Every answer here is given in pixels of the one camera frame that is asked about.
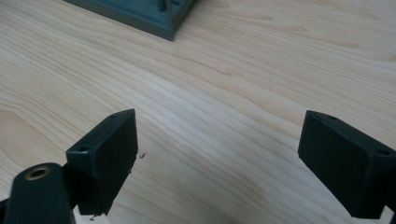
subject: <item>black plastic block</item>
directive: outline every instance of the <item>black plastic block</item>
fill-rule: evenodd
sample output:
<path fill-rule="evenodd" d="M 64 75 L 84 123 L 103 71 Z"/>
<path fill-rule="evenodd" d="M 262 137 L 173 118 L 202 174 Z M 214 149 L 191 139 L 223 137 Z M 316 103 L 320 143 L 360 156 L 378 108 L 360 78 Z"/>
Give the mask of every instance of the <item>black plastic block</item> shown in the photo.
<path fill-rule="evenodd" d="M 298 153 L 350 215 L 380 218 L 396 152 L 340 119 L 307 111 Z"/>

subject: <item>dark green object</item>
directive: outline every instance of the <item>dark green object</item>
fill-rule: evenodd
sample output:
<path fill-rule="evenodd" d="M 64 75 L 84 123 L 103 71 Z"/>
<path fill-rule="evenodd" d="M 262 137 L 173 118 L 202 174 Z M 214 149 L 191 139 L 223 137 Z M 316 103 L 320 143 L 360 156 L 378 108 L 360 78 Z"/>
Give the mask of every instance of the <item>dark green object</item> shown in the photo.
<path fill-rule="evenodd" d="M 396 151 L 340 119 L 307 111 L 298 153 L 350 215 L 396 210 Z"/>
<path fill-rule="evenodd" d="M 64 0 L 152 35 L 173 40 L 195 0 Z"/>

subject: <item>light wooden surface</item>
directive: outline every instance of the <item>light wooden surface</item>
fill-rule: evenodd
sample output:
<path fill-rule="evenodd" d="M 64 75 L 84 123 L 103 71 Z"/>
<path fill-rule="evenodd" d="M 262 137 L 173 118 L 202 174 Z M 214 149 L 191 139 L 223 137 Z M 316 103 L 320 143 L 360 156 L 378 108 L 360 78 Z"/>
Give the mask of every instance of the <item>light wooden surface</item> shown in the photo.
<path fill-rule="evenodd" d="M 396 1 L 201 0 L 172 43 L 0 0 L 0 199 L 127 108 L 147 155 L 108 217 L 78 223 L 388 223 L 350 217 L 297 147 L 312 109 L 396 148 Z"/>

